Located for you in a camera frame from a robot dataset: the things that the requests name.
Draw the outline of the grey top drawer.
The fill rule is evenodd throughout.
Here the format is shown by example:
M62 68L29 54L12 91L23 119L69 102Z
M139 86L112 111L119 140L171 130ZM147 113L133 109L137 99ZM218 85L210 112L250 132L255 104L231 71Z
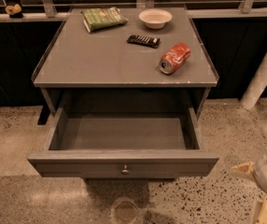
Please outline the grey top drawer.
M44 149L28 161L44 177L176 179L208 175L218 155L205 149L191 107L114 116L60 107ZM124 165L128 175L121 173Z

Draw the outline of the round metal top drawer knob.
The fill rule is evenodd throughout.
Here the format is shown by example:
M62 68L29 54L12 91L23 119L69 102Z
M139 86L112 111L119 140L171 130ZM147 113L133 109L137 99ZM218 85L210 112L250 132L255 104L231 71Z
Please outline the round metal top drawer knob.
M121 173L122 173L123 175L128 175L128 174L130 173L130 171L129 171L128 168L127 168L127 165L124 165L124 166L123 166L123 169L121 170Z

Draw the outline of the grey drawer cabinet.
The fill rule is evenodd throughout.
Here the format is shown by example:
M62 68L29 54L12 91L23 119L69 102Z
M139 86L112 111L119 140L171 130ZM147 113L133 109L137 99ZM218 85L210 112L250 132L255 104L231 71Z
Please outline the grey drawer cabinet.
M71 11L51 50L33 74L44 90L63 88L195 88L195 110L202 111L209 89L218 83L214 68L197 30L183 7L167 9L173 16L160 30L150 30L139 20L141 10L123 8L125 25L88 33L81 10ZM130 35L158 37L156 48L130 44ZM185 43L190 57L172 75L159 68L161 56L177 43Z

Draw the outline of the round metal floor cover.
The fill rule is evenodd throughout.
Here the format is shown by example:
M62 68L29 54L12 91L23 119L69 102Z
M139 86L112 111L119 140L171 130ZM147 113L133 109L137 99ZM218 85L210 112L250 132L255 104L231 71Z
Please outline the round metal floor cover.
M117 199L111 206L112 224L134 224L138 217L138 207L128 198Z

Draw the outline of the red soda can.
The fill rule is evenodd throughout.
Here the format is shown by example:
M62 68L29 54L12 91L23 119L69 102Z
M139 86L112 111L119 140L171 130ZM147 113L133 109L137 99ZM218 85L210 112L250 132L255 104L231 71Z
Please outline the red soda can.
M189 56L190 48L184 43L177 43L162 55L159 67L164 74L173 74Z

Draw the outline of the black snack bar wrapper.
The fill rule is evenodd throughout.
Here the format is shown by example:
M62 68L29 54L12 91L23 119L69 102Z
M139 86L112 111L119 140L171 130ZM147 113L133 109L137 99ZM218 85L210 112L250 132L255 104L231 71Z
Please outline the black snack bar wrapper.
M141 45L156 49L160 45L161 40L158 37L150 37L145 35L130 35L127 39L127 42L130 44Z

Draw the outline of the white bowl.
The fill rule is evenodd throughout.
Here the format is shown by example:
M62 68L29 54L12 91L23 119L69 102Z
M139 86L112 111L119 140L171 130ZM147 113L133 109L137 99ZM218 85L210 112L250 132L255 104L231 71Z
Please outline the white bowl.
M149 29L161 29L167 22L173 18L172 14L163 9L147 9L139 14L139 19Z

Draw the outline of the green chip bag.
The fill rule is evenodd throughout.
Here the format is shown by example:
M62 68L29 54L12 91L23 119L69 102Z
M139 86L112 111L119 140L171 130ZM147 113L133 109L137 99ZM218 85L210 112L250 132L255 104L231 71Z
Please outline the green chip bag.
M128 19L120 14L117 7L85 8L81 11L83 23L89 33L98 30L125 25Z

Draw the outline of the small tan and black object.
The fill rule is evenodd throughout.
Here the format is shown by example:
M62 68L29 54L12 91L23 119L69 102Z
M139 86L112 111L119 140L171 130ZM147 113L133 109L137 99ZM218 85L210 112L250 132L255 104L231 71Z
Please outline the small tan and black object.
M22 18L22 9L19 4L7 5L5 11L10 18Z

